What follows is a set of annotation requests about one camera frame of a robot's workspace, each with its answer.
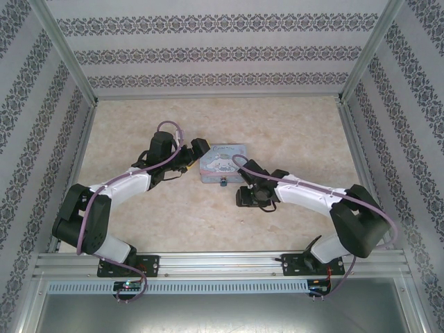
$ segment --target marble floor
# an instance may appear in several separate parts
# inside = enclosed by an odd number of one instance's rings
[[[332,187],[358,183],[333,97],[101,101],[78,182],[124,172],[166,119],[180,124],[188,144],[195,137],[245,144],[248,157],[270,172]],[[189,252],[300,250],[334,229],[330,219],[296,205],[279,204],[272,214],[239,208],[238,188],[203,184],[195,166],[120,205],[109,231],[139,252]],[[71,251],[62,244],[60,252]]]

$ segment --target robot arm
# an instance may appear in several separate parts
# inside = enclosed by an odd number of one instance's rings
[[[111,259],[120,264],[125,263],[134,266],[136,262],[136,249],[113,237],[108,232],[108,220],[110,211],[132,196],[151,190],[159,182],[164,180],[167,171],[187,172],[188,168],[201,158],[210,146],[204,139],[191,141],[191,148],[186,145],[180,148],[178,154],[168,163],[147,172],[138,173],[141,169],[156,165],[168,159],[172,148],[178,149],[177,142],[171,133],[158,131],[151,140],[149,150],[144,151],[136,163],[126,173],[129,175],[121,178],[110,186],[107,182],[83,186],[73,185],[60,208],[59,214],[53,225],[53,236],[72,246],[77,246],[82,225],[83,214],[93,193],[105,186],[92,203],[87,218],[85,235],[82,243],[82,252],[89,255],[97,255]]]
[[[296,183],[302,181],[282,170],[276,170],[270,175],[254,160],[247,161],[244,167],[282,180],[293,180]],[[274,203],[293,203],[332,219],[336,232],[327,237],[317,237],[304,253],[305,264],[310,269],[316,269],[318,264],[326,264],[334,258],[348,254],[366,258],[389,230],[389,224],[380,215],[348,200],[308,187],[252,176],[242,169],[238,172],[248,184],[237,192],[238,206],[263,208]],[[316,185],[330,193],[351,196],[379,208],[368,191],[360,185],[353,185],[349,189],[334,189],[303,182]]]

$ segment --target striped wallpaper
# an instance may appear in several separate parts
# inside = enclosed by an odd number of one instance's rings
[[[387,0],[53,0],[99,97],[339,93]]]
[[[348,101],[432,332],[444,332],[443,22],[442,1],[406,1]]]
[[[26,0],[0,0],[0,332],[46,252],[89,103]]]

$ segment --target aluminum frame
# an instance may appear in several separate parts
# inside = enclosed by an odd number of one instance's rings
[[[275,258],[283,253],[302,251],[271,252],[226,252],[226,253],[141,253],[159,255],[158,277],[151,281],[213,281],[235,280],[288,281],[325,278],[319,276],[283,276],[282,266]],[[344,268],[350,267],[352,258],[344,257]],[[31,285],[19,317],[16,333],[35,332],[42,313],[46,293],[55,281],[122,281],[125,278],[100,278],[96,276],[99,260],[89,255],[77,256],[69,253],[42,253],[38,255]],[[366,259],[357,259],[349,275],[357,278],[390,278],[398,291],[404,317],[410,332],[430,332],[425,314],[411,277],[409,265],[403,250],[374,250]]]
[[[80,88],[83,96],[89,101],[89,104],[97,101],[97,96],[89,83],[87,76],[83,72],[80,64],[77,61],[74,52],[69,47],[69,44],[64,37],[62,30],[60,29],[56,19],[52,15],[51,11],[45,0],[29,0],[29,4],[33,9],[33,12],[37,15],[40,23],[43,25],[46,33],[51,38],[59,56],[66,64],[69,73],[76,81],[77,86]]]
[[[348,101],[350,96],[353,94],[353,90],[357,86],[362,74],[367,69],[369,62],[372,60],[375,52],[384,39],[384,35],[390,28],[395,16],[397,15],[399,9],[401,8],[403,0],[388,0],[384,11],[377,20],[375,28],[373,29],[368,41],[363,48],[361,54],[356,61],[347,81],[345,82],[344,88],[341,92],[342,101]]]

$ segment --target black mounting plate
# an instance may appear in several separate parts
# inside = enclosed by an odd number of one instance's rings
[[[333,259],[328,264],[319,264],[316,271],[310,270],[304,263],[302,253],[284,253],[277,261],[282,262],[284,276],[313,276],[328,275],[327,268],[331,269],[332,275],[344,275],[345,269],[342,258]]]
[[[121,291],[136,291],[139,292],[142,285],[140,283],[134,284],[134,286],[130,287],[130,288],[125,288],[125,281],[116,281],[114,282],[114,284],[112,285],[112,290],[114,292],[118,292],[119,290]]]
[[[147,278],[156,278],[159,271],[159,260],[158,255],[137,255],[134,267],[142,270]],[[97,276],[99,278],[139,278],[140,274],[101,260],[97,268]]]

